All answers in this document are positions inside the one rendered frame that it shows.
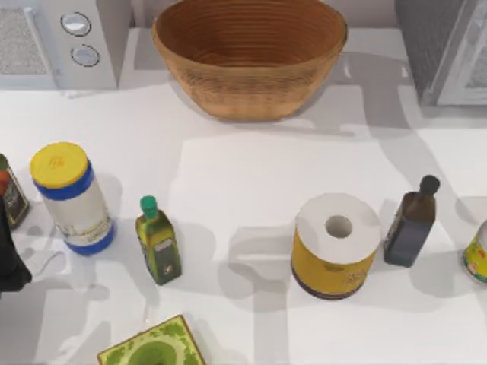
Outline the green oil bottle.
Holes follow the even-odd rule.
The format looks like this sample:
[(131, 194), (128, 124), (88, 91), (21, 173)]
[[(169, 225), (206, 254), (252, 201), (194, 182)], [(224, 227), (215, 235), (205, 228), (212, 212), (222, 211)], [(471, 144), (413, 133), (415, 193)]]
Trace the green oil bottle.
[(148, 272), (162, 286), (182, 274), (175, 230), (153, 195), (140, 199), (142, 215), (135, 221), (135, 231)]

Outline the yellow wrapped paper roll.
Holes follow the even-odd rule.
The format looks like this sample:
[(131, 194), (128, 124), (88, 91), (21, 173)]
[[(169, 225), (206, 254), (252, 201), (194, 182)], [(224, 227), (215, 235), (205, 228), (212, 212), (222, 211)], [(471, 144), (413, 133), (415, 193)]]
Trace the yellow wrapped paper roll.
[(381, 241), (380, 220), (355, 196), (325, 193), (298, 212), (291, 272), (309, 294), (340, 300), (364, 284)]

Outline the brown woven basket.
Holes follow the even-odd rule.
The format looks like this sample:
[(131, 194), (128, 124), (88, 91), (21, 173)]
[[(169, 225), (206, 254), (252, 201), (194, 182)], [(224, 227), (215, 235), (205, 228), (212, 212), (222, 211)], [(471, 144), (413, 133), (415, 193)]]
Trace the brown woven basket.
[(179, 0), (152, 25), (184, 93), (219, 119), (296, 113), (323, 84), (348, 36), (323, 0)]

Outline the white canister with yellow lid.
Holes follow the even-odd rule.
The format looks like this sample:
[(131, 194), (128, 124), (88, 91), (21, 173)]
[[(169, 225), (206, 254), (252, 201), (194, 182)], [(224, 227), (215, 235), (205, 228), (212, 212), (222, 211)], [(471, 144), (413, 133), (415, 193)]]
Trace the white canister with yellow lid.
[(92, 256), (113, 242), (115, 225), (83, 148), (66, 141), (46, 145), (31, 158), (30, 175), (71, 251)]

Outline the dark bottle with black cap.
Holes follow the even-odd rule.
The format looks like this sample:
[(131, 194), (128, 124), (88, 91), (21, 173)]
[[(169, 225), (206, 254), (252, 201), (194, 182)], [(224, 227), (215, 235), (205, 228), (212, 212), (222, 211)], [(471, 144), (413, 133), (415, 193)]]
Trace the dark bottle with black cap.
[(417, 191), (407, 192), (384, 239), (384, 261), (410, 268), (415, 263), (436, 219), (437, 177), (422, 177)]

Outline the green book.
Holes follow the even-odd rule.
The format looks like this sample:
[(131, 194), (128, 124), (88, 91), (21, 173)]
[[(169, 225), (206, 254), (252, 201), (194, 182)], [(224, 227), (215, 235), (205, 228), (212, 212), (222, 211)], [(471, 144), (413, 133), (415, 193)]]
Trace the green book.
[(99, 365), (207, 365), (182, 315), (97, 355)]

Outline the microwave knob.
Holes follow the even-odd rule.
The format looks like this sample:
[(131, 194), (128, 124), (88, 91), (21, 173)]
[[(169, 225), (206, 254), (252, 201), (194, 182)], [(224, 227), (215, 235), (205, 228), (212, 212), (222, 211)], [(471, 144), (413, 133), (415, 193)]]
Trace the microwave knob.
[(82, 13), (64, 14), (60, 18), (62, 28), (74, 37), (84, 37), (91, 31), (91, 21)]
[(71, 58), (77, 65), (91, 68), (100, 62), (100, 53), (93, 46), (82, 44), (71, 49)]

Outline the pale microwave oven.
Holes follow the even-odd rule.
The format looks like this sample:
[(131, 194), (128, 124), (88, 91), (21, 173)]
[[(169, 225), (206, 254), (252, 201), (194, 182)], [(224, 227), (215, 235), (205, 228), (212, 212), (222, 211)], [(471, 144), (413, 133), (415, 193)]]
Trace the pale microwave oven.
[[(86, 36), (62, 28), (74, 12), (91, 21)], [(0, 90), (118, 88), (131, 24), (131, 0), (0, 0)], [(96, 66), (72, 61), (82, 44), (100, 53)]]

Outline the yellow and white container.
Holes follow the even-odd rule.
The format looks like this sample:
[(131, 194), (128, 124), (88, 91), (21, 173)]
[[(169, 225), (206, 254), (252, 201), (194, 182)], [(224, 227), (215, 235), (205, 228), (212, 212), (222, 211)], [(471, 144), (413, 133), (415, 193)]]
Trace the yellow and white container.
[(478, 282), (487, 284), (487, 220), (479, 226), (462, 254), (463, 267)]

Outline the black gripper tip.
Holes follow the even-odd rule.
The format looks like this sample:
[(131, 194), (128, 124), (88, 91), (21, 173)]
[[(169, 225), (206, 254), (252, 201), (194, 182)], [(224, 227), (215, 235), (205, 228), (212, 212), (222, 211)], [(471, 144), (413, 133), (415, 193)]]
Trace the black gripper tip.
[(19, 292), (31, 281), (32, 274), (14, 245), (5, 203), (0, 196), (0, 296)]

